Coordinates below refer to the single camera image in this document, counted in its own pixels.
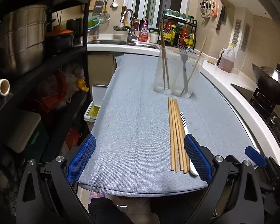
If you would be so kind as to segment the wooden chopstick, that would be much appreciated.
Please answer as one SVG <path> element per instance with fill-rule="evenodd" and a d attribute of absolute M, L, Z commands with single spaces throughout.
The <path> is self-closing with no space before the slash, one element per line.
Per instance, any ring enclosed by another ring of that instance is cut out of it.
<path fill-rule="evenodd" d="M 181 171 L 185 171 L 184 164 L 183 164 L 183 151 L 182 151 L 182 148 L 181 148 L 180 124 L 179 124 L 179 121 L 178 121 L 178 113 L 177 113 L 176 103 L 177 103 L 176 99 L 173 99 L 174 122 L 175 122 L 177 142 L 178 142 L 178 155 L 179 155 L 179 159 L 180 159 L 180 168 L 181 168 Z"/>
<path fill-rule="evenodd" d="M 201 55 L 202 55 L 204 46 L 205 46 L 205 44 L 206 44 L 206 41 L 207 41 L 207 37 L 204 38 L 204 42 L 203 42 L 203 44 L 202 44 L 202 48 L 201 48 L 201 50 L 200 50 L 200 52 L 199 52 L 199 54 L 198 54 L 198 58 L 196 59 L 196 61 L 195 61 L 195 63 L 194 63 L 194 69 L 192 70 L 192 72 L 191 72 L 189 78 L 187 79 L 187 81 L 186 81 L 186 83 L 185 83 L 185 86 L 184 86 L 183 90 L 181 91 L 180 97 L 183 95 L 184 91 L 186 90 L 186 87 L 188 86 L 188 84 L 189 84 L 189 82 L 190 82 L 190 80 L 191 80 L 191 78 L 192 78 L 192 76 L 193 76 L 193 74 L 194 74 L 194 72 L 195 72 L 195 69 L 196 69 L 196 67 L 197 67 L 197 64 L 198 64 L 200 58 L 201 58 Z"/>
<path fill-rule="evenodd" d="M 174 112 L 174 101 L 170 99 L 171 115 L 172 115 L 172 127 L 173 127 L 173 145 L 174 145 L 174 171 L 178 171 L 178 142 L 176 135 L 176 124 L 175 124 L 175 112 Z"/>
<path fill-rule="evenodd" d="M 180 135 L 181 157 L 182 157 L 182 161 L 183 161 L 183 172 L 188 173 L 189 167 L 188 167 L 186 152 L 185 152 L 184 145 L 183 145 L 183 140 L 184 140 L 184 137 L 185 137 L 184 133 L 185 132 L 184 132 L 183 124 L 182 124 L 182 121 L 181 121 L 180 109 L 179 109 L 179 106 L 178 106 L 177 99 L 174 99 L 174 104 L 175 104 L 176 114 L 177 114 L 177 118 L 178 118 L 178 132 L 179 132 L 179 135 Z"/>

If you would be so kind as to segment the white striped spoon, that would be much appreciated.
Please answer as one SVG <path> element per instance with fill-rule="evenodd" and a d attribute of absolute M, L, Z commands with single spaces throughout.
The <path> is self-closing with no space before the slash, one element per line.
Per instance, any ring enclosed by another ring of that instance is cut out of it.
<path fill-rule="evenodd" d="M 186 156 L 189 158 L 188 159 L 188 163 L 189 163 L 189 172 L 192 176 L 198 176 L 197 170 L 195 169 L 194 164 L 192 163 L 192 160 L 190 159 L 190 138 L 189 138 L 189 131 L 188 131 L 188 127 L 187 127 L 187 123 L 185 120 L 185 116 L 183 114 L 183 112 L 180 112 L 180 116 L 181 116 L 181 122 L 185 131 L 185 138 L 184 138 L 184 146 L 185 146 L 185 151 L 186 151 Z"/>

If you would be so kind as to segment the chrome kitchen faucet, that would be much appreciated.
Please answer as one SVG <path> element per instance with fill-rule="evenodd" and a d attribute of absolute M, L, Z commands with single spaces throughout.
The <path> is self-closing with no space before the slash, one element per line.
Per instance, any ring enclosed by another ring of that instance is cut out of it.
<path fill-rule="evenodd" d="M 133 39 L 137 39 L 134 27 L 133 27 L 133 21 L 134 21 L 134 13 L 131 9 L 125 9 L 122 17 L 120 19 L 120 22 L 123 23 L 124 28 L 127 28 L 128 35 L 127 35 L 127 42 L 126 44 L 132 43 Z"/>

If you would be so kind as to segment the grey fabric table mat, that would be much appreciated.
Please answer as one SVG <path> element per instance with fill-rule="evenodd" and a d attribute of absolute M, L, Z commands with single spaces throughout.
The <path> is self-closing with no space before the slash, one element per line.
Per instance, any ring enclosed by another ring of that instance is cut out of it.
<path fill-rule="evenodd" d="M 79 183 L 108 195 L 153 197 L 202 189 L 207 183 L 170 168 L 167 95 L 153 91 L 158 59 L 118 56 L 117 68 L 92 129 L 96 148 Z M 241 121 L 213 84 L 198 76 L 188 99 L 178 98 L 189 132 L 214 155 L 247 159 L 252 144 Z"/>

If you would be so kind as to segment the black wok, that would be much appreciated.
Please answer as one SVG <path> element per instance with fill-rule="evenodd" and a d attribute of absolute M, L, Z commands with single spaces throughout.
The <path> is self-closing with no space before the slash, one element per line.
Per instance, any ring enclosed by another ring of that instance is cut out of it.
<path fill-rule="evenodd" d="M 252 64 L 255 82 L 260 92 L 275 105 L 280 105 L 280 64 L 276 68 Z"/>

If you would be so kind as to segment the clear plastic utensil holder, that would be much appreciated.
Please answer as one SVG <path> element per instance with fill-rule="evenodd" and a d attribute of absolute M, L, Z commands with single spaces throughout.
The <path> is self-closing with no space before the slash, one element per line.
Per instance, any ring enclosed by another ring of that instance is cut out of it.
<path fill-rule="evenodd" d="M 187 50 L 188 60 L 186 63 L 187 78 L 189 78 L 192 70 L 194 69 L 194 63 L 198 58 L 198 55 Z M 196 80 L 199 76 L 203 65 L 203 59 L 200 58 L 195 72 L 184 91 L 182 98 L 190 98 L 194 91 Z M 153 91 L 166 95 L 174 95 L 180 97 L 183 90 L 183 62 L 180 56 L 179 48 L 165 47 L 160 48 L 159 59 L 157 63 L 157 69 L 155 73 L 155 79 L 153 83 Z"/>

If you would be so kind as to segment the wooden chopstick in holder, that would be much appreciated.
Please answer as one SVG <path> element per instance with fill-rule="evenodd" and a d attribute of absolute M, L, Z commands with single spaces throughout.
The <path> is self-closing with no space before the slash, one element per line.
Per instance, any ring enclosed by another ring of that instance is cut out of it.
<path fill-rule="evenodd" d="M 206 44 L 206 41 L 207 41 L 207 37 L 204 38 L 204 42 L 203 42 L 203 44 L 202 44 L 202 48 L 201 48 L 201 50 L 200 50 L 200 52 L 199 52 L 199 54 L 198 54 L 198 58 L 196 59 L 196 61 L 195 61 L 195 63 L 194 63 L 194 69 L 192 70 L 192 72 L 191 72 L 189 78 L 187 79 L 187 81 L 186 81 L 186 83 L 185 83 L 185 86 L 184 86 L 183 90 L 181 91 L 180 97 L 183 95 L 184 91 L 186 90 L 186 87 L 188 86 L 188 84 L 189 84 L 189 82 L 190 82 L 190 80 L 191 80 L 191 78 L 192 78 L 192 76 L 193 76 L 193 74 L 194 74 L 194 72 L 195 72 L 195 69 L 196 69 L 196 67 L 197 67 L 197 64 L 198 64 L 200 58 L 201 58 L 201 55 L 202 55 L 204 46 L 205 46 L 205 44 Z"/>

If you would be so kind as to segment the stainless steel sink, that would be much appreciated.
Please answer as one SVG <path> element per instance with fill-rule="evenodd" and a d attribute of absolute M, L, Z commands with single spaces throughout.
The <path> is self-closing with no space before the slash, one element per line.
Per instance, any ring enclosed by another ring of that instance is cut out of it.
<path fill-rule="evenodd" d="M 160 49 L 159 45 L 154 43 L 142 43 L 142 42 L 131 42 L 127 43 L 126 41 L 119 40 L 96 40 L 96 41 L 88 41 L 89 45 L 121 45 L 121 46 L 138 46 L 148 49 Z"/>

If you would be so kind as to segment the orange lidded pot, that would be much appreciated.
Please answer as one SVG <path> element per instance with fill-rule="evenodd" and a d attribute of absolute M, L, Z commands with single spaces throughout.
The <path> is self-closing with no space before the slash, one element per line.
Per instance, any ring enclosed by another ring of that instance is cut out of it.
<path fill-rule="evenodd" d="M 74 31 L 62 29 L 60 25 L 45 34 L 44 48 L 48 52 L 60 51 L 73 45 Z"/>

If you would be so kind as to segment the black spice rack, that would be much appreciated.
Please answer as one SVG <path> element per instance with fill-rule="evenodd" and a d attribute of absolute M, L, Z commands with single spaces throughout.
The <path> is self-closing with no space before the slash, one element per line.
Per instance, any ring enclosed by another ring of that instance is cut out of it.
<path fill-rule="evenodd" d="M 184 46 L 193 50 L 196 45 L 196 30 L 197 21 L 193 16 L 166 9 L 159 24 L 159 40 L 163 33 L 166 46 Z"/>

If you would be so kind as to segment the hanging black cleaver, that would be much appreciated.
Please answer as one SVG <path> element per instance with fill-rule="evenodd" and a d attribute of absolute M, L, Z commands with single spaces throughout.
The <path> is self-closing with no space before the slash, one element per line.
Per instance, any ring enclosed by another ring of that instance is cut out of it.
<path fill-rule="evenodd" d="M 221 12 L 220 12 L 220 17 L 219 17 L 218 22 L 217 22 L 217 27 L 216 27 L 217 31 L 220 30 L 221 24 L 225 19 L 225 11 L 226 11 L 226 8 L 225 8 L 225 5 L 223 5 L 222 9 L 221 9 Z"/>

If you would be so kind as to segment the large steel stockpot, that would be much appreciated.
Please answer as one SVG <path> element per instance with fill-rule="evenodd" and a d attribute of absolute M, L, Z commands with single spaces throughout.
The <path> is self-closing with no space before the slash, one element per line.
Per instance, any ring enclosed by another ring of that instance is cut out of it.
<path fill-rule="evenodd" d="M 25 74 L 41 63 L 46 10 L 46 5 L 31 5 L 4 17 L 0 30 L 4 73 Z"/>

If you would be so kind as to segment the green colander bowl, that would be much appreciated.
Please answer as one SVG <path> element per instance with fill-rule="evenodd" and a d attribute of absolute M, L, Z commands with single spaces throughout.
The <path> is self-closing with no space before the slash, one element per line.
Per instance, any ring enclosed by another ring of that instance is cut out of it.
<path fill-rule="evenodd" d="M 91 18 L 88 19 L 87 29 L 88 30 L 95 29 L 99 26 L 99 24 L 100 24 L 99 17 L 91 17 Z"/>

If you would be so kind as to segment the metal grater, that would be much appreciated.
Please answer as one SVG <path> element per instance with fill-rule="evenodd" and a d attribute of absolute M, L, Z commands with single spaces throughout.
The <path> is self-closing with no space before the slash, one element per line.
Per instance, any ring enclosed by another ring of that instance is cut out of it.
<path fill-rule="evenodd" d="M 106 0 L 95 0 L 94 9 L 92 10 L 93 17 L 100 17 L 103 12 L 105 1 Z"/>

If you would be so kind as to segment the white hanging ladle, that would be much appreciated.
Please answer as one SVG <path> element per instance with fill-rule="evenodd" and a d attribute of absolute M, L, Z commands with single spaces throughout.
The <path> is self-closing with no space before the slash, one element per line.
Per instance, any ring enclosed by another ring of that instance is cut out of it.
<path fill-rule="evenodd" d="M 117 0 L 113 0 L 111 5 L 110 5 L 111 8 L 117 8 L 118 7 L 118 1 Z"/>

